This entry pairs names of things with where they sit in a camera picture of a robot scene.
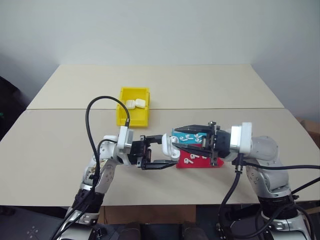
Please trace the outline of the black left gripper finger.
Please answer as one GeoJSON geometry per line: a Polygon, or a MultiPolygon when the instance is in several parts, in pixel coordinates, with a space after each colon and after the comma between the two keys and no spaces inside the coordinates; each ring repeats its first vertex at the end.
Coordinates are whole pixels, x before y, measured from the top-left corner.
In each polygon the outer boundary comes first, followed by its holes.
{"type": "Polygon", "coordinates": [[[157,144],[161,145],[162,138],[163,138],[163,135],[151,135],[151,136],[146,136],[145,141],[148,146],[150,146],[153,143],[157,143],[157,144]]]}
{"type": "Polygon", "coordinates": [[[147,162],[142,165],[142,170],[162,170],[169,167],[173,167],[178,163],[174,160],[155,160],[153,162],[147,162]]]}

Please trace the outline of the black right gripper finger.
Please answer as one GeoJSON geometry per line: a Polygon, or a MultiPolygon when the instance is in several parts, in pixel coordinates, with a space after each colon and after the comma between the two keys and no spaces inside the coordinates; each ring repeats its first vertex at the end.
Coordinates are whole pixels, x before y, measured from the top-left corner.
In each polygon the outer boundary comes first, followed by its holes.
{"type": "Polygon", "coordinates": [[[211,137],[213,135],[213,127],[209,125],[186,125],[177,127],[174,129],[176,132],[185,133],[185,134],[197,134],[197,133],[204,133],[207,136],[211,137]]]}
{"type": "Polygon", "coordinates": [[[210,158],[212,156],[212,152],[209,149],[206,149],[205,147],[202,146],[196,146],[192,144],[182,144],[182,143],[177,143],[174,142],[172,145],[182,151],[188,152],[190,154],[198,155],[198,156],[203,156],[203,157],[208,157],[210,158]]]}

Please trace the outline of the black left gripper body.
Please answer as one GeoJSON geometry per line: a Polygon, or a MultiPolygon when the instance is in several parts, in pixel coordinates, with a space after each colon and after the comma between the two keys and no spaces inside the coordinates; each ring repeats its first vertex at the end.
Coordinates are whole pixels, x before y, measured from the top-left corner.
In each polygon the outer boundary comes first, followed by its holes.
{"type": "Polygon", "coordinates": [[[140,140],[133,141],[128,155],[129,162],[142,170],[151,170],[151,143],[151,136],[145,135],[141,135],[140,140]]]}

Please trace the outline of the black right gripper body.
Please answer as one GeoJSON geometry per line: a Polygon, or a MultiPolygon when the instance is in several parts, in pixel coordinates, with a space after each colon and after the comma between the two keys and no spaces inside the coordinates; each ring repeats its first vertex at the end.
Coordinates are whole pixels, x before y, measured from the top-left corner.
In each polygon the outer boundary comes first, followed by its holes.
{"type": "Polygon", "coordinates": [[[201,132],[205,133],[202,137],[201,147],[210,158],[213,167],[218,166],[218,158],[225,158],[230,154],[231,134],[222,130],[216,122],[209,122],[208,125],[201,127],[201,132]]]}

